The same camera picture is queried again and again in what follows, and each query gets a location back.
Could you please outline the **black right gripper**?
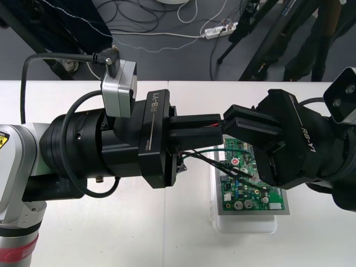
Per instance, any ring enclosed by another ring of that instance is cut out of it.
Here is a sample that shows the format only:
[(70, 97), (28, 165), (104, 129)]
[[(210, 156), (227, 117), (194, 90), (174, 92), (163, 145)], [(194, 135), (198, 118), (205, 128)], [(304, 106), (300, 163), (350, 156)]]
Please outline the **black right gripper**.
[(231, 105), (223, 114), (223, 129), (244, 137), (256, 147), (261, 179), (291, 189), (307, 184), (313, 189), (347, 189), (348, 127), (301, 105), (281, 89), (250, 109)]

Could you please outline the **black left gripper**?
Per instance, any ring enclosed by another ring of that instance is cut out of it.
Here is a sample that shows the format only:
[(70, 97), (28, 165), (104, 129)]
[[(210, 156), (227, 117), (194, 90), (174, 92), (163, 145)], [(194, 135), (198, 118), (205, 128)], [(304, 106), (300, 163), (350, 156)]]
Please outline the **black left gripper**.
[(171, 146), (215, 146), (222, 144), (220, 114), (172, 116), (167, 89), (151, 91), (134, 104), (130, 118), (115, 118), (113, 129), (102, 132), (102, 158), (118, 177), (142, 176), (154, 188), (174, 183), (175, 157)]

